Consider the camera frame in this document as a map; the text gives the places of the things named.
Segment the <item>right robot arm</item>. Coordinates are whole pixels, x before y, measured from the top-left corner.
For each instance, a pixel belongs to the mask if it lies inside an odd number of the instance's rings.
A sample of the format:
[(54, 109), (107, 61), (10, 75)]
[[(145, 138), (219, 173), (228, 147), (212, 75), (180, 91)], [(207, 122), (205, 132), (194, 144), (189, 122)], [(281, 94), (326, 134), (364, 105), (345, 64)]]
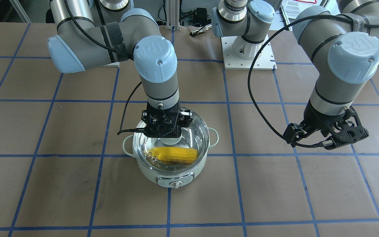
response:
[(76, 73), (97, 66), (132, 60), (141, 78), (147, 105), (144, 128), (129, 132), (150, 138), (178, 138), (193, 121), (183, 111), (177, 76), (177, 57), (153, 17), (144, 9), (129, 9), (119, 22), (94, 23), (89, 0), (50, 0), (57, 35), (47, 42), (56, 68)]

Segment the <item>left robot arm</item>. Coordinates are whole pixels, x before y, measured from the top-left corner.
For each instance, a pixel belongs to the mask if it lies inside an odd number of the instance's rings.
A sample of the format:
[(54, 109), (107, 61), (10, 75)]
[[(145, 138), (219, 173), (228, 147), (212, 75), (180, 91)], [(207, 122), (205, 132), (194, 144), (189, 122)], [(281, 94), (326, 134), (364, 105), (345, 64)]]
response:
[(237, 36), (234, 52), (251, 60), (247, 87), (251, 90), (254, 64), (275, 36), (289, 27), (298, 44), (319, 72), (300, 124), (288, 124), (279, 137), (292, 147), (336, 149), (369, 136), (351, 106), (379, 65), (379, 0), (338, 0), (339, 15), (314, 5), (302, 11), (296, 21), (265, 40), (274, 19), (273, 7), (263, 0), (221, 0), (212, 12), (217, 37)]

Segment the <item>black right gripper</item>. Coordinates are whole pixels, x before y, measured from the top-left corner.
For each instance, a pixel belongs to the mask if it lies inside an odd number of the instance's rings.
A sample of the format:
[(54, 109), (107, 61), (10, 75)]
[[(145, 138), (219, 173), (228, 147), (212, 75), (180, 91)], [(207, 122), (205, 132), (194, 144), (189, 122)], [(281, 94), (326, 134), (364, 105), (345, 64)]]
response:
[(146, 127), (141, 132), (149, 138), (179, 138), (182, 128), (188, 128), (193, 118), (194, 112), (181, 107), (179, 102), (169, 109), (162, 105), (155, 108), (147, 103), (141, 117)]

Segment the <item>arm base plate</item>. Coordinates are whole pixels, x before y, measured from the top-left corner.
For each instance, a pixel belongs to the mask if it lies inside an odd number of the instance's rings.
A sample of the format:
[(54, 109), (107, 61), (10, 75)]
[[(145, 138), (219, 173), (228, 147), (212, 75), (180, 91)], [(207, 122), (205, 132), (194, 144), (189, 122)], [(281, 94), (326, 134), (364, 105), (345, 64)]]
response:
[(249, 70), (257, 51), (264, 46), (254, 63), (253, 70), (277, 69), (270, 43), (264, 44), (266, 40), (268, 40), (268, 35), (266, 35), (264, 41), (259, 44), (246, 42), (241, 36), (222, 37), (221, 45), (224, 68)]
[(106, 65), (103, 65), (103, 66), (99, 66), (99, 67), (119, 67), (120, 66), (120, 63), (119, 62), (115, 62), (115, 63), (109, 63), (109, 64), (106, 64)]

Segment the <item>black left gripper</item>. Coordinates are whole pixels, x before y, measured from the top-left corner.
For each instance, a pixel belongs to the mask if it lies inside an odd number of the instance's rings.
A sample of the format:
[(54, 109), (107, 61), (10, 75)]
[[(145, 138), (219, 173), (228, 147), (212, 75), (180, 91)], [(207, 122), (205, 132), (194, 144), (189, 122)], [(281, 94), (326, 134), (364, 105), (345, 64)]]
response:
[(299, 143), (301, 139), (307, 138), (317, 131), (320, 131), (328, 141), (332, 141), (332, 144), (325, 147), (326, 150), (355, 144), (369, 137), (368, 130), (362, 126), (359, 116), (352, 106), (340, 115), (329, 116), (314, 109), (309, 102), (304, 110), (303, 123), (288, 124), (283, 132), (283, 140), (292, 147), (318, 147), (318, 144)]

